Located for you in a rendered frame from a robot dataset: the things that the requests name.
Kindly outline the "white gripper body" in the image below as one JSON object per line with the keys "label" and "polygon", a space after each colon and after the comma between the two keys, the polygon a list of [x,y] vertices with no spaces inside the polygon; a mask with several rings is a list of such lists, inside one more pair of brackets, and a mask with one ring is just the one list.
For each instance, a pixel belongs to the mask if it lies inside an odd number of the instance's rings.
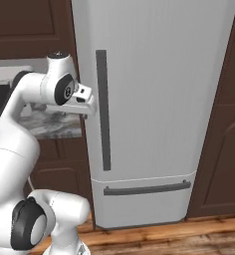
{"label": "white gripper body", "polygon": [[77,98],[72,97],[68,102],[66,102],[62,106],[47,105],[46,111],[93,116],[97,111],[97,104],[94,96],[90,96],[89,100],[85,103],[78,103]]}

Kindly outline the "dark brown base cabinet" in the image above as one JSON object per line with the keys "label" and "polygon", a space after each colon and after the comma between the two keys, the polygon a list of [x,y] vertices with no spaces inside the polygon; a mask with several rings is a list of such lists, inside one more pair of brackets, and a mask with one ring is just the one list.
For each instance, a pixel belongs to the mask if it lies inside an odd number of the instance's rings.
{"label": "dark brown base cabinet", "polygon": [[75,193],[92,201],[85,139],[39,139],[39,144],[41,154],[30,175],[33,187]]}

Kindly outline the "white fridge door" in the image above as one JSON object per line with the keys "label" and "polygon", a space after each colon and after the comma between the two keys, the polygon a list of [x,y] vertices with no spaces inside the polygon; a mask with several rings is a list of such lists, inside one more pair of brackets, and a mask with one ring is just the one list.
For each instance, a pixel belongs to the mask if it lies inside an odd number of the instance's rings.
{"label": "white fridge door", "polygon": [[[235,0],[72,0],[91,177],[196,173]],[[111,169],[104,171],[96,50],[107,51]]]}

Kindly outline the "white fridge freezer drawer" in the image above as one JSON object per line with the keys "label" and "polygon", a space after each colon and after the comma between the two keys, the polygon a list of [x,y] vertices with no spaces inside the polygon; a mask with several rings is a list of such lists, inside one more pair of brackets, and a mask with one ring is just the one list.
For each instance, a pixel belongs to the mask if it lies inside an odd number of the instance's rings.
{"label": "white fridge freezer drawer", "polygon": [[[178,222],[186,216],[195,173],[123,181],[92,180],[96,225],[122,229]],[[133,188],[191,182],[188,189],[150,194],[105,196],[104,189]]]}

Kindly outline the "dark brown tall cabinet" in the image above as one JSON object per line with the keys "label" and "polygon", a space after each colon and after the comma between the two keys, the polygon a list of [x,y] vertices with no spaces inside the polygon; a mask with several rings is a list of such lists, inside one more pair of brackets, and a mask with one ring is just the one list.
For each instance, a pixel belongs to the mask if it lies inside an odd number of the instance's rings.
{"label": "dark brown tall cabinet", "polygon": [[235,214],[235,17],[187,215]]}

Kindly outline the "dark brown wall cabinet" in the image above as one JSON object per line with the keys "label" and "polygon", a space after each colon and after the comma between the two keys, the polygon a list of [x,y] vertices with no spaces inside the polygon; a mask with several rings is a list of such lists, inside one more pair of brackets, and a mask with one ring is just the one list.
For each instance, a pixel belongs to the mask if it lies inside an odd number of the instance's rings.
{"label": "dark brown wall cabinet", "polygon": [[0,0],[0,60],[76,56],[71,0]]}

